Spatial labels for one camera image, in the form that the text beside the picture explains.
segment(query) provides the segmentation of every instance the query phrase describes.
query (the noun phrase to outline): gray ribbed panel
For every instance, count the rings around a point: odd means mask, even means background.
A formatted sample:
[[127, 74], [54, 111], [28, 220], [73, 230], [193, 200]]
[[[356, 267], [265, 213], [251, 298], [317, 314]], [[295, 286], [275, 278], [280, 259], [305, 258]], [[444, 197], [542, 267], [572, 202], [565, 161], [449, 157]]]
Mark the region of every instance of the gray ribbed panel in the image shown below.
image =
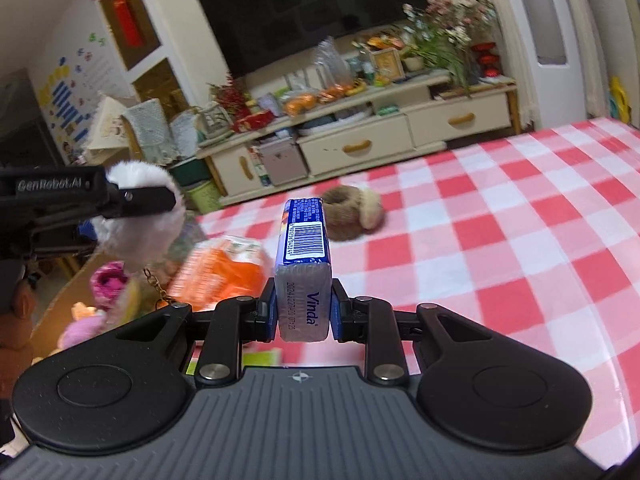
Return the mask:
[[249, 368], [196, 394], [181, 420], [138, 449], [74, 458], [28, 449], [1, 480], [594, 480], [574, 449], [499, 456], [447, 440], [401, 390], [356, 368]]

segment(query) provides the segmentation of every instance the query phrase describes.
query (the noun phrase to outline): tv stand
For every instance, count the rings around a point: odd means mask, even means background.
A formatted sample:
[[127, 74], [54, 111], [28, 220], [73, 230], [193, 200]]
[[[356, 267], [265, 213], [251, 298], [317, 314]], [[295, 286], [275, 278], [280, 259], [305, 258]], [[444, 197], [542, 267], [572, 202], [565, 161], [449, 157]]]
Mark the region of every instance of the tv stand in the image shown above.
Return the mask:
[[[449, 82], [445, 71], [434, 71], [385, 88], [370, 88], [362, 94], [314, 108], [294, 118], [280, 118], [267, 128], [238, 134], [203, 148], [204, 159], [220, 188], [222, 205], [308, 186], [322, 180], [385, 164], [408, 160], [446, 149], [446, 140], [513, 126], [520, 133], [516, 85], [486, 86], [467, 96], [434, 98], [431, 88]], [[370, 103], [374, 111], [394, 104], [399, 112], [372, 116], [357, 123], [340, 125], [297, 141], [309, 175], [279, 186], [263, 186], [251, 164], [248, 147], [273, 132], [340, 110]]]

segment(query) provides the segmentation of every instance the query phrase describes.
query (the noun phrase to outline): table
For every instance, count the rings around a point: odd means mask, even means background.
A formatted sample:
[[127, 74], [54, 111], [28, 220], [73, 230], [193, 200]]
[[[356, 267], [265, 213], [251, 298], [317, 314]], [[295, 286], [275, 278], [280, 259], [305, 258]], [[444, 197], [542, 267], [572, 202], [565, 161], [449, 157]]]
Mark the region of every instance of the table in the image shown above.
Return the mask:
[[[638, 444], [639, 171], [640, 134], [599, 119], [344, 176], [211, 213], [201, 225], [211, 237], [261, 240], [274, 256], [288, 198], [338, 183], [376, 190], [384, 227], [331, 244], [347, 293], [401, 310], [439, 303], [573, 365], [594, 395], [580, 448], [609, 466]], [[271, 345], [289, 365], [364, 360], [363, 346], [331, 335]]]

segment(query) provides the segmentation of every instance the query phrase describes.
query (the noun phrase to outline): red tassel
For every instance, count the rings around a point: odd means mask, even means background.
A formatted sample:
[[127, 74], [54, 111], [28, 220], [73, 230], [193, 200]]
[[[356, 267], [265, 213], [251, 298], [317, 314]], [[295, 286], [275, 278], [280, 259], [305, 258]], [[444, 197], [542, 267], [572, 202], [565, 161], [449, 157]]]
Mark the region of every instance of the red tassel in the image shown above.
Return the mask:
[[127, 44], [134, 48], [143, 46], [144, 41], [142, 39], [142, 35], [140, 34], [138, 24], [131, 13], [131, 9], [129, 9], [127, 0], [114, 0], [113, 8], [116, 11], [116, 16], [118, 17], [120, 27], [124, 32]]

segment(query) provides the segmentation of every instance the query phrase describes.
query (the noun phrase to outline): white fluffy pom-pom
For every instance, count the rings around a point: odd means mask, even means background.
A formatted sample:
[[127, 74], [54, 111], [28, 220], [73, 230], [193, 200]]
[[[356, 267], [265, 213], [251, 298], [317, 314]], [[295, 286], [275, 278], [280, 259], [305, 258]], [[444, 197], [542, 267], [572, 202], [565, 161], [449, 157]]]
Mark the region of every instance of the white fluffy pom-pom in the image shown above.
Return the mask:
[[111, 168], [107, 179], [120, 189], [166, 186], [174, 192], [174, 209], [167, 213], [137, 218], [92, 220], [101, 248], [123, 260], [127, 267], [142, 268], [162, 258], [178, 237], [184, 224], [186, 208], [171, 175], [146, 162], [120, 162]]

